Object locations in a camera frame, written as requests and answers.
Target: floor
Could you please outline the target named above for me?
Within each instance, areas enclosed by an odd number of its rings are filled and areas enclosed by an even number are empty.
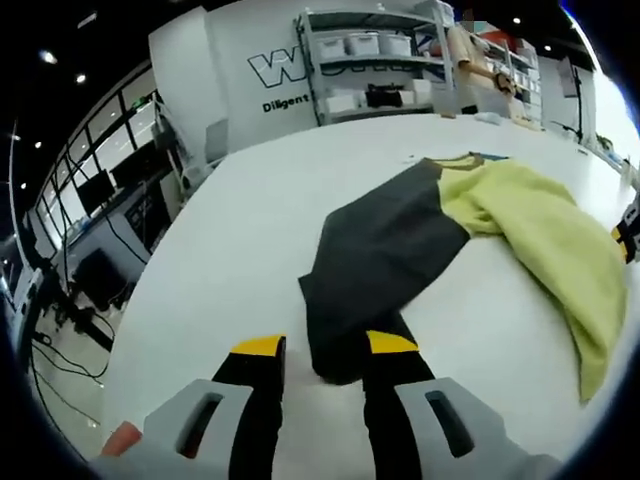
[[[80,307],[90,305],[86,298],[78,300]],[[117,332],[122,312],[111,307],[106,312],[100,314],[109,322],[114,331]],[[37,331],[46,333],[52,339],[52,346],[59,350],[69,360],[83,365],[91,374],[96,375],[105,367],[109,360],[109,353],[100,347],[84,334],[75,332],[71,322],[66,322],[61,328],[56,328],[54,322],[55,313],[50,310],[38,321]],[[101,326],[101,320],[94,320],[96,325]],[[36,344],[56,365],[80,370],[69,365],[50,348]],[[37,372],[42,376],[38,377],[38,384],[46,407],[51,413],[55,423],[71,444],[85,458],[91,459],[99,455],[102,448],[102,431],[100,421],[102,416],[103,384],[104,375],[97,380],[89,377],[75,375],[60,371],[54,368],[44,355],[34,349],[34,363]],[[39,394],[35,388],[33,377],[30,376],[34,395]],[[80,412],[74,411],[60,398],[64,398],[69,405],[72,405]]]

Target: desk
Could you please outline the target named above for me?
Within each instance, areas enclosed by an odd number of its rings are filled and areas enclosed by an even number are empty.
[[[564,183],[607,229],[634,195],[601,159],[511,123],[409,115],[290,135],[233,155],[207,179],[151,258],[111,355],[104,436],[144,417],[236,343],[285,333],[285,420],[274,478],[373,478],[359,383],[322,384],[311,369],[298,277],[311,270],[325,217],[422,156],[470,150],[518,158]],[[640,270],[629,267],[640,318]],[[474,239],[403,311],[437,376],[504,417],[531,453],[566,458],[606,405],[633,346],[628,320],[605,386],[586,408],[563,318],[498,238]]]

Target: black ceiling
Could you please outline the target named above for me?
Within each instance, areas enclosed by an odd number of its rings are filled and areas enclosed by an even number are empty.
[[[28,185],[26,190],[18,190],[24,208],[32,205],[64,142],[89,109],[118,80],[149,58],[148,34],[201,2],[5,3],[9,6],[2,7],[1,18],[6,23],[2,28],[5,37],[2,45],[10,47],[4,49],[3,71],[10,73],[10,81],[0,107],[0,180],[8,178],[9,132],[18,118],[18,134],[22,140],[16,144],[16,178]],[[449,3],[457,8],[471,6],[476,19],[487,20],[537,46],[550,45],[552,52],[547,55],[560,58],[570,54],[578,65],[590,65],[588,55],[581,51],[584,49],[579,37],[553,1],[453,0]],[[78,30],[78,23],[94,11],[98,14],[96,21]],[[522,20],[520,25],[513,23],[514,17]],[[42,49],[52,51],[58,64],[42,62],[38,57]],[[74,82],[80,72],[87,75],[83,85]],[[39,150],[34,148],[37,141],[43,143]],[[12,231],[7,189],[2,190],[0,238]]]

